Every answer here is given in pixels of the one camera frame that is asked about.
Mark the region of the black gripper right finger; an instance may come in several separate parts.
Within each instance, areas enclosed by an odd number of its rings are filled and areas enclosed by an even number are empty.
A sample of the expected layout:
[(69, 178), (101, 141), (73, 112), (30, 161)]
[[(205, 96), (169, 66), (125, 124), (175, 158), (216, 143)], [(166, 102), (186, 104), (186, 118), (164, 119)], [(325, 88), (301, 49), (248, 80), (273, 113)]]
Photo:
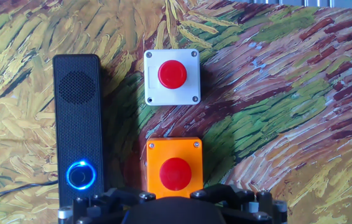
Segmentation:
[(274, 199), (269, 191), (215, 184), (192, 192), (190, 198), (214, 206), (225, 223), (288, 224), (287, 202)]

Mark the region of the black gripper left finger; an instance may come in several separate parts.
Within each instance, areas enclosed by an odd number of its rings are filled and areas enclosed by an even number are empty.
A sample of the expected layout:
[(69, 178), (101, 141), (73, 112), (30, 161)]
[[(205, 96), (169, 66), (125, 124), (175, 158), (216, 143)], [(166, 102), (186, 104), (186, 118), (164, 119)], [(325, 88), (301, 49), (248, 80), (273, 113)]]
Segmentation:
[(112, 188), (92, 197), (77, 197), (58, 210), (58, 224), (121, 223), (127, 211), (156, 199), (154, 193), (130, 187)]

